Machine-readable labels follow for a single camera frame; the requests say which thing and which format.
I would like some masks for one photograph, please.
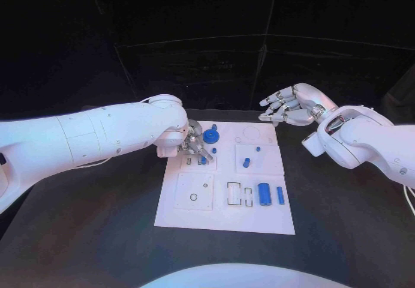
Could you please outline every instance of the rectangular slot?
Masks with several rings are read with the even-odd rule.
[[[228,204],[242,205],[241,183],[228,183]]]
[[[252,189],[245,188],[245,206],[252,207]]]

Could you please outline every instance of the white board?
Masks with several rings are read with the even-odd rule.
[[[212,148],[218,152],[211,153],[213,161],[208,165],[198,165],[198,156],[185,152],[169,158],[154,226],[294,235],[274,126],[268,123],[199,123],[203,131],[213,124],[218,126],[219,141],[205,144],[209,153]],[[248,168],[242,166],[245,158],[251,159]],[[235,195],[239,185],[231,185],[231,203],[241,205],[229,204],[228,183],[241,184],[241,201]],[[260,183],[270,184],[271,206],[260,205]],[[278,186],[284,205],[278,203]]]

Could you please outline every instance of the black table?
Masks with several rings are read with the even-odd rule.
[[[208,121],[258,112],[189,110]],[[415,287],[415,218],[372,164],[342,168],[277,128],[296,236],[154,227],[166,159],[156,147],[36,185],[0,242],[0,287],[137,287],[185,268],[257,263],[353,287]]]

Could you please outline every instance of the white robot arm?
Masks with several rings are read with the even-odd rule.
[[[349,169],[368,161],[391,180],[415,187],[415,125],[394,126],[363,106],[339,108],[326,94],[304,83],[274,93],[260,104],[271,104],[260,120],[271,121],[274,126],[280,122],[296,126],[319,123],[317,132],[303,140],[314,156],[327,152]]]
[[[144,101],[0,122],[0,213],[43,178],[151,144],[159,157],[183,149],[212,160],[182,101],[166,94]]]

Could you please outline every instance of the robotic hand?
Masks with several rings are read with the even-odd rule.
[[[213,159],[203,149],[202,127],[187,120],[182,101],[166,94],[146,100],[69,115],[0,122],[0,213],[43,178],[95,166],[82,165],[151,144],[159,157],[174,157],[185,150]]]
[[[296,126],[319,123],[317,132],[303,140],[314,156],[327,152],[349,169],[368,161],[389,179],[415,187],[415,125],[394,126],[365,106],[339,108],[326,94],[304,83],[284,88],[260,102],[261,106],[268,104],[260,120],[271,121],[274,126],[280,122]]]

